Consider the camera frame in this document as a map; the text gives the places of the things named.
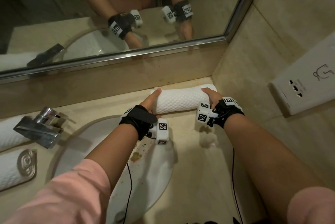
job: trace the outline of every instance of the beige marble countertop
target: beige marble countertop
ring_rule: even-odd
[[[174,25],[165,23],[161,7],[140,11],[143,25],[133,31],[147,40],[150,46],[179,40]],[[46,51],[59,43],[67,47],[82,35],[107,27],[99,16],[83,17],[48,23],[15,27],[8,45],[8,54]]]
[[[186,88],[212,83],[210,78],[163,86],[163,89]],[[111,96],[55,108],[68,116],[65,132],[72,134],[89,122],[102,117],[120,115],[139,104],[150,94],[150,89]],[[232,223],[238,218],[232,193],[232,146],[221,128],[201,127],[195,123],[195,110],[164,115],[172,129],[171,140],[176,151],[176,162],[171,180],[160,199],[136,223]],[[0,222],[31,200],[51,179],[52,171],[62,147],[45,149],[36,143],[14,147],[37,149],[37,175],[24,184],[0,192]],[[245,223],[265,216],[258,193],[244,168],[236,161],[235,187],[239,207]]]

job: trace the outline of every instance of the wet spot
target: wet spot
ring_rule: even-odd
[[[130,160],[132,162],[136,162],[137,160],[139,160],[142,157],[142,154],[140,154],[139,152],[135,152],[133,153],[132,157],[130,158]]]

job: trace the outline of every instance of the sink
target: sink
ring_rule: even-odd
[[[139,35],[134,34],[140,41],[143,40]],[[126,42],[113,34],[108,28],[103,28],[87,33],[75,40],[63,52],[62,60],[115,53],[125,50],[129,50]]]
[[[94,121],[69,138],[56,164],[54,177],[77,165],[118,126],[119,121],[120,116],[110,116]],[[142,141],[137,142],[128,165],[133,189],[125,223],[130,224],[145,214],[168,185],[174,165],[173,145],[171,141],[166,145],[156,145],[155,140],[144,137]],[[130,177],[126,166],[111,194],[106,223],[120,223],[123,219],[130,188]]]

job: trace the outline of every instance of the food residue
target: food residue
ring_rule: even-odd
[[[142,157],[142,154],[140,154],[139,152],[135,152],[133,153],[132,157],[130,158],[130,160],[132,162],[136,162],[137,160],[139,160]]]

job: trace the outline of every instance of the reflected hand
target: reflected hand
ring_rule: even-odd
[[[180,33],[185,40],[191,40],[193,38],[193,27],[190,19],[180,24]]]
[[[152,107],[156,103],[157,98],[161,92],[162,89],[157,88],[151,95],[149,95],[143,102],[141,102],[140,105],[145,107],[149,113],[152,113]]]
[[[223,95],[221,95],[220,93],[208,87],[202,88],[201,90],[208,95],[210,103],[211,103],[211,109],[214,109],[215,106],[219,103],[219,100],[221,100],[223,97]]]
[[[142,42],[139,40],[139,38],[134,35],[133,32],[128,32],[125,36],[125,42],[127,43],[129,49],[133,48],[143,48]]]

